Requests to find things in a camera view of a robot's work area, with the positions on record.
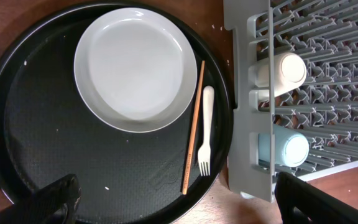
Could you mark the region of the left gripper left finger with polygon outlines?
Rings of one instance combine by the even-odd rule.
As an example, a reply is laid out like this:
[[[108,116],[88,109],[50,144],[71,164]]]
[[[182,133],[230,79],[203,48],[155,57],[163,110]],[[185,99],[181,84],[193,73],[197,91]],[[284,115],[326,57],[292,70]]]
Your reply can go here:
[[[1,211],[0,224],[75,223],[80,200],[77,176],[68,174]]]

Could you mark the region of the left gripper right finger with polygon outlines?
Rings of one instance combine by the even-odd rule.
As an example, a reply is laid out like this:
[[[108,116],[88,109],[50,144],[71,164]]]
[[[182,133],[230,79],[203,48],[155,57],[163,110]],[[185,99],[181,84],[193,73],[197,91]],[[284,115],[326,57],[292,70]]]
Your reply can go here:
[[[275,198],[284,223],[358,223],[358,210],[287,172],[278,174]]]

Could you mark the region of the light blue plastic cup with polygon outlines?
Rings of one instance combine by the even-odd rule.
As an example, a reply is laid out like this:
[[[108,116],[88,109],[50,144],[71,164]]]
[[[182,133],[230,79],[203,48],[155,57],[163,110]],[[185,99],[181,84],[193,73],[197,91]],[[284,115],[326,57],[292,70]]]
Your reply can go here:
[[[275,135],[275,163],[287,167],[297,167],[304,163],[309,154],[307,138],[293,129],[273,125]],[[259,134],[259,159],[270,161],[270,135]]]

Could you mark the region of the cream plastic cup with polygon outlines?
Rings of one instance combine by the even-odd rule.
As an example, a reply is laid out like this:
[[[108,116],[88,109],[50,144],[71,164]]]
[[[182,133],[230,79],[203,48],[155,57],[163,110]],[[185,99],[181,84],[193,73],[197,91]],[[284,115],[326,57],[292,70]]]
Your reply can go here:
[[[249,68],[249,81],[259,88],[269,86],[269,58],[259,60]],[[274,97],[300,87],[306,79],[306,65],[302,58],[292,52],[273,56]]]

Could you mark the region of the single wooden chopstick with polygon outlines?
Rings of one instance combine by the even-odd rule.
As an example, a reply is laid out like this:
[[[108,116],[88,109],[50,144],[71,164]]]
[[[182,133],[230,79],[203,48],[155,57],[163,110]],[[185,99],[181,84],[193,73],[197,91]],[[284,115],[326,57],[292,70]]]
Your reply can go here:
[[[198,116],[200,110],[200,102],[201,102],[201,90],[203,85],[203,78],[204,78],[204,68],[205,68],[205,61],[201,62],[200,68],[200,75],[198,79],[198,85],[196,88],[196,98],[195,98],[195,106],[193,110],[193,118],[191,123],[191,130],[190,130],[190,138],[188,142],[188,151],[186,155],[186,164],[185,164],[185,173],[183,177],[183,186],[182,186],[182,194],[186,195],[188,192],[188,185],[190,180],[190,173],[191,173],[191,164],[193,158],[193,151],[195,147],[195,137],[196,137],[196,130],[198,125]]]

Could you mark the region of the light grey round plate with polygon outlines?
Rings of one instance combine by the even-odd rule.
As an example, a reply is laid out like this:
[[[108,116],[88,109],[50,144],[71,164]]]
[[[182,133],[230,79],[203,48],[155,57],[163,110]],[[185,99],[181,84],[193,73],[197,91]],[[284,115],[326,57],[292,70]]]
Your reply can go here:
[[[88,109],[130,133],[167,127],[195,94],[198,68],[184,33],[167,17],[139,7],[99,16],[76,46],[73,71]]]

